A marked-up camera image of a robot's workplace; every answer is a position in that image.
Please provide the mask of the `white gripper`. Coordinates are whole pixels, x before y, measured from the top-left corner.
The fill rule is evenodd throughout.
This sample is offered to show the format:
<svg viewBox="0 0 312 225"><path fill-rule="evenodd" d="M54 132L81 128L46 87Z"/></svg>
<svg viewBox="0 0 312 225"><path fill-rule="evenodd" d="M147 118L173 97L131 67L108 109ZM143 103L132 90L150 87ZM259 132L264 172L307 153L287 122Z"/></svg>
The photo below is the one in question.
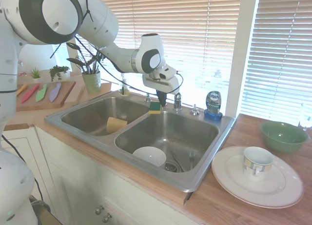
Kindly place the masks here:
<svg viewBox="0 0 312 225"><path fill-rule="evenodd" d="M176 76L169 80L165 79L152 79L148 75L142 75L143 84L148 87L157 90L157 97L160 104L165 107L167 100L167 93L178 93L179 92L179 82Z"/></svg>

